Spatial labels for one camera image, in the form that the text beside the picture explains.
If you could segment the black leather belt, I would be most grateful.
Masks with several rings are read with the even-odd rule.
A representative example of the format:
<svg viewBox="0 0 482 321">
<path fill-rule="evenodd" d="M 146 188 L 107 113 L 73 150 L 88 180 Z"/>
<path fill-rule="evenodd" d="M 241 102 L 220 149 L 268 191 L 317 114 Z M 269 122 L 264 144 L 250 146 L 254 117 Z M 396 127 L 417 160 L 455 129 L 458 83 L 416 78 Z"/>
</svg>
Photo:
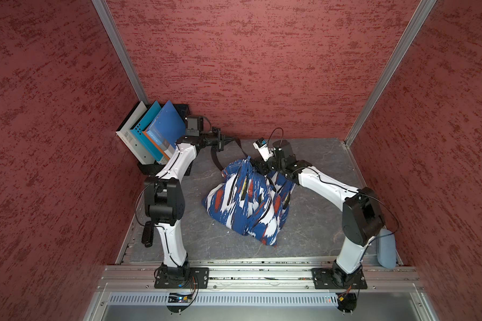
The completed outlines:
<svg viewBox="0 0 482 321">
<path fill-rule="evenodd" d="M 230 144 L 230 143 L 236 143 L 237 146 L 239 147 L 239 149 L 242 151 L 242 154 L 244 155 L 245 159 L 249 158 L 250 155 L 247 154 L 245 152 L 245 150 L 243 149 L 241 140 L 239 138 L 229 136 L 229 137 L 227 137 L 223 140 L 222 146 L 225 147 L 227 144 Z M 212 158 L 213 163 L 218 168 L 218 170 L 220 172 L 222 172 L 224 170 L 224 166 L 222 165 L 222 163 L 220 162 L 220 160 L 218 158 L 218 153 L 220 151 L 222 151 L 222 149 L 219 149 L 219 145 L 216 145 L 216 146 L 211 147 L 210 154 L 211 154 L 211 158 Z"/>
</svg>

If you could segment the blue white patterned trousers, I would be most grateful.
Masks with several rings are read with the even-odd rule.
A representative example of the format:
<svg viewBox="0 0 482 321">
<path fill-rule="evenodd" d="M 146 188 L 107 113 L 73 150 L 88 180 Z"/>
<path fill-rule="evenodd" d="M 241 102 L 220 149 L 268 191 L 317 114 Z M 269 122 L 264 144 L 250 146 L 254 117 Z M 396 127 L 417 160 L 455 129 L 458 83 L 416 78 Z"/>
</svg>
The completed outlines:
<svg viewBox="0 0 482 321">
<path fill-rule="evenodd" d="M 295 183 L 275 171 L 260 174 L 250 158 L 230 163 L 222 177 L 224 181 L 202 201 L 206 213 L 238 234 L 275 246 L 289 215 Z"/>
</svg>

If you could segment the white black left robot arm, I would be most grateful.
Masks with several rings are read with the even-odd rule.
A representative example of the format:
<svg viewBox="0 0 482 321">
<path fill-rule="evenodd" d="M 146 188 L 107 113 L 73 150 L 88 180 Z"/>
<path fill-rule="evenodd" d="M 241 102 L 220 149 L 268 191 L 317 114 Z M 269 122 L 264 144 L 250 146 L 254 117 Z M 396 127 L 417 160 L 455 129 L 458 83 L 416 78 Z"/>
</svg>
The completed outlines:
<svg viewBox="0 0 482 321">
<path fill-rule="evenodd" d="M 173 156 L 146 189 L 148 195 L 145 197 L 145 213 L 159 233 L 164 254 L 159 271 L 172 282 L 190 279 L 190 265 L 181 229 L 186 208 L 182 179 L 198 153 L 206 147 L 211 148 L 213 161 L 222 170 L 217 153 L 231 142 L 240 144 L 239 139 L 223 135 L 219 128 L 213 128 L 210 132 L 192 130 L 190 134 L 176 140 Z"/>
</svg>

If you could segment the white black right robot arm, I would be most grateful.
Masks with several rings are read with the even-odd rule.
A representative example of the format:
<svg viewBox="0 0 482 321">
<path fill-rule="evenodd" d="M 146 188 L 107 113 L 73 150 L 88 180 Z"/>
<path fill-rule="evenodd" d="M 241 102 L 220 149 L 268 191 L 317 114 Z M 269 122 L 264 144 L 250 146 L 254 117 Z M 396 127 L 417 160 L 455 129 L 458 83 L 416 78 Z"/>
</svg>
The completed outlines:
<svg viewBox="0 0 482 321">
<path fill-rule="evenodd" d="M 275 171 L 293 183 L 316 192 L 340 209 L 345 239 L 330 275 L 337 287 L 348 287 L 360 273 L 368 246 L 385 225 L 376 194 L 367 187 L 356 189 L 337 181 L 311 163 L 286 154 L 282 148 L 270 150 L 262 147 L 258 152 L 257 165 L 264 173 Z"/>
</svg>

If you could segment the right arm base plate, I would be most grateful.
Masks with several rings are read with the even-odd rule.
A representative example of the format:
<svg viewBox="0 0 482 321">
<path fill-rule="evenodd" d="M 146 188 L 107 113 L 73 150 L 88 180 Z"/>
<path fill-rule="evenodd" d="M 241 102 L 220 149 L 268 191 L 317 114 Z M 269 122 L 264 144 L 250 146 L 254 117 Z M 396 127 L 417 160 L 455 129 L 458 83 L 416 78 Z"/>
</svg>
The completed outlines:
<svg viewBox="0 0 482 321">
<path fill-rule="evenodd" d="M 313 268 L 311 272 L 316 290 L 342 291 L 348 288 L 352 290 L 368 289 L 361 266 L 351 274 L 347 274 L 339 268 Z"/>
</svg>

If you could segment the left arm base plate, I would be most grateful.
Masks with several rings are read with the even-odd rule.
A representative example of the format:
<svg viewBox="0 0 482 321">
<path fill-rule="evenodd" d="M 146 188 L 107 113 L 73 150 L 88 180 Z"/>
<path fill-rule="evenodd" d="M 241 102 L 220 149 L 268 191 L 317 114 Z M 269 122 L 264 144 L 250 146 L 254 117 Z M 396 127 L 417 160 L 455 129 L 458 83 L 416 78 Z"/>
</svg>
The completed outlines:
<svg viewBox="0 0 482 321">
<path fill-rule="evenodd" d="M 160 266 L 154 272 L 155 289 L 203 290 L 208 287 L 210 269 L 206 267 L 168 267 Z"/>
</svg>

